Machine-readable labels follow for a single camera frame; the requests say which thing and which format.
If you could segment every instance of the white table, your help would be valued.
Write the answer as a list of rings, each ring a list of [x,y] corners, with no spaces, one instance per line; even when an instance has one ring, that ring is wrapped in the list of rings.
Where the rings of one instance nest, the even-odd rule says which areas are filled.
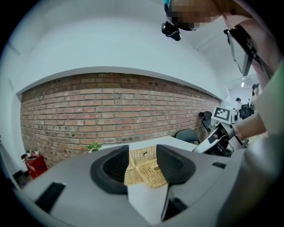
[[[142,149],[157,144],[170,145],[183,150],[193,151],[196,145],[181,141],[173,137],[162,137],[141,142],[134,142],[129,145],[129,150]],[[118,145],[105,145],[103,148],[115,147]],[[128,186],[128,201],[133,208],[152,226],[161,222],[168,193],[168,184],[160,188],[150,188],[147,184]]]

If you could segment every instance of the brick wall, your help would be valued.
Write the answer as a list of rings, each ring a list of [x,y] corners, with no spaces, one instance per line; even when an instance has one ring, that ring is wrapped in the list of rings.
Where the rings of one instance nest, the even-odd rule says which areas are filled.
[[[198,113],[220,101],[198,90],[132,74],[83,74],[49,81],[23,93],[25,149],[37,147],[50,168],[87,152],[92,141],[125,143],[194,129],[206,135]]]

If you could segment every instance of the red box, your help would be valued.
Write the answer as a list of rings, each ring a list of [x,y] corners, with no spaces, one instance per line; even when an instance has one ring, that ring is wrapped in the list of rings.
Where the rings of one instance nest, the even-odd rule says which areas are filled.
[[[33,179],[35,179],[37,176],[47,171],[46,164],[44,162],[43,156],[41,155],[38,155],[36,159],[28,159],[28,157],[26,156],[25,163],[28,172],[30,173]]]

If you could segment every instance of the woven basket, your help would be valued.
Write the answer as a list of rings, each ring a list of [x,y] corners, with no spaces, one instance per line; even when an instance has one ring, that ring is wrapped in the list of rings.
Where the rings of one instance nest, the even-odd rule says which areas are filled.
[[[124,184],[132,186],[145,182],[151,188],[167,184],[156,157],[156,146],[129,151],[129,165],[125,172]]]

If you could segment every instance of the green plant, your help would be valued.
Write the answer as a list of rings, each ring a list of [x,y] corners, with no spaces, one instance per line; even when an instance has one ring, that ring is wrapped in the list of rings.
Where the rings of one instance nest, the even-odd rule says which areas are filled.
[[[97,142],[92,142],[90,145],[86,146],[88,150],[91,152],[99,150],[102,146],[99,145]]]

